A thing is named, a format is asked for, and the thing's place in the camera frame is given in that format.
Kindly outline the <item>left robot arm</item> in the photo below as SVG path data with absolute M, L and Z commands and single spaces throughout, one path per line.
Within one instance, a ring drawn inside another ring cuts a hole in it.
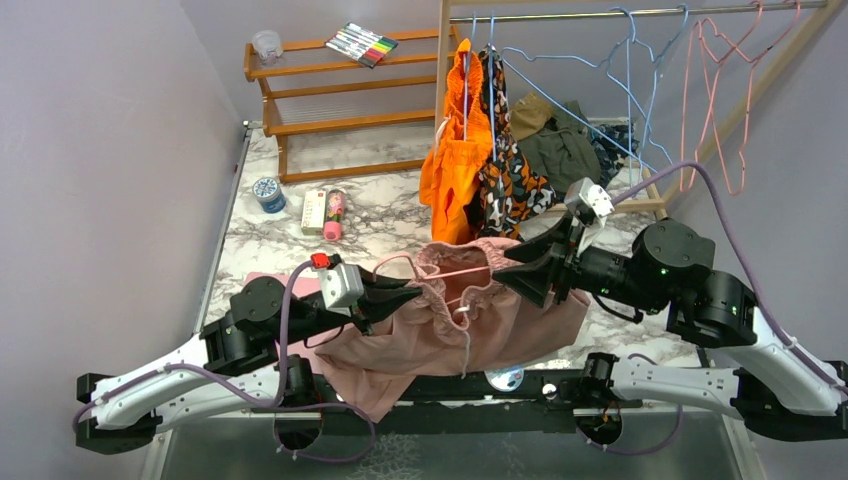
M 172 352 L 125 374 L 81 375 L 76 445 L 120 454 L 193 420 L 257 410 L 275 414 L 272 430 L 284 448 L 308 446 L 325 416 L 348 405 L 317 380 L 308 359 L 288 347 L 347 327 L 370 335 L 422 289 L 336 255 L 316 254 L 299 271 L 316 274 L 316 291 L 298 295 L 296 275 L 256 277 L 231 297 L 220 319 Z

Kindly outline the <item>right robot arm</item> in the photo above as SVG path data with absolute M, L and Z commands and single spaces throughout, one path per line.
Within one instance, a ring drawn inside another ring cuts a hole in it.
M 804 363 L 803 350 L 782 343 L 756 294 L 713 266 L 715 245 L 664 219 L 644 228 L 630 256 L 581 248 L 585 229 L 567 217 L 541 237 L 510 248 L 494 279 L 536 306 L 586 292 L 633 309 L 633 321 L 666 312 L 669 333 L 731 358 L 730 368 L 681 368 L 592 353 L 567 402 L 607 407 L 659 400 L 740 420 L 785 442 L 843 439 L 847 402 L 842 361 Z

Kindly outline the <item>pink shorts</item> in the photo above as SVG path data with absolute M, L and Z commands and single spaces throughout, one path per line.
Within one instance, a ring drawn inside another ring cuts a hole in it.
M 494 281 L 512 266 L 508 238 L 464 245 L 432 242 L 414 257 L 423 274 L 474 267 L 479 272 L 412 281 L 422 295 L 375 325 L 373 334 L 350 328 L 315 351 L 319 370 L 344 401 L 379 421 L 420 375 L 454 376 L 530 365 L 575 343 L 591 304 L 573 290 L 542 308 Z

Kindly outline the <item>camouflage orange black shorts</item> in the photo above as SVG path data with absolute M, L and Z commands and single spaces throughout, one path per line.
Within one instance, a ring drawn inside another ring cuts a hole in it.
M 477 200 L 472 204 L 476 237 L 519 240 L 520 225 L 555 204 L 556 192 L 549 180 L 533 171 L 514 139 L 503 62 L 491 47 L 494 93 L 494 157 L 486 159 L 478 173 Z

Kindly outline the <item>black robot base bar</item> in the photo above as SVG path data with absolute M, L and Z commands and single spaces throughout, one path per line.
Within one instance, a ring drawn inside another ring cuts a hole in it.
M 603 417 L 619 408 L 639 408 L 641 400 L 612 400 L 611 394 L 589 393 L 580 369 L 526 370 L 511 391 L 494 388 L 483 373 L 419 376 L 389 413 L 375 421 L 385 434 L 484 434 L 512 432 L 576 433 L 575 412 Z M 346 408 L 304 412 L 300 418 L 277 418 L 272 435 L 289 448 L 305 448 L 321 434 L 365 437 L 366 422 Z

